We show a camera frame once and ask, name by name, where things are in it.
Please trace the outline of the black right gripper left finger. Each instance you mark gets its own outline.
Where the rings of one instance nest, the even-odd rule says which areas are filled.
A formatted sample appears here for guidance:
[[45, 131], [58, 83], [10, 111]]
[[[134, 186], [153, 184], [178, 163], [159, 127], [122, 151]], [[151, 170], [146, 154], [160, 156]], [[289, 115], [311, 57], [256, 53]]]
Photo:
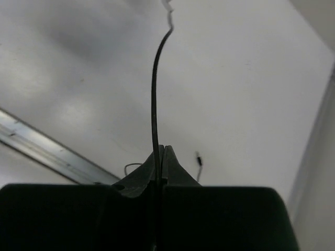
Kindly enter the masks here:
[[111, 186], [111, 198], [139, 198], [147, 191], [162, 198], [162, 175], [156, 178], [156, 174], [154, 153], [151, 153], [142, 165]]

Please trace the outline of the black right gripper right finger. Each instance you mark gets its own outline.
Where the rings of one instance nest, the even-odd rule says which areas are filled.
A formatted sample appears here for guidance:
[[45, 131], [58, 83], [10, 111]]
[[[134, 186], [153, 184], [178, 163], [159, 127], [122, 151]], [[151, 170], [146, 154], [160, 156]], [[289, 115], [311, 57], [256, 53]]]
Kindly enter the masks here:
[[162, 180], [169, 186], [200, 186], [180, 165], [172, 146], [164, 147], [162, 157]]

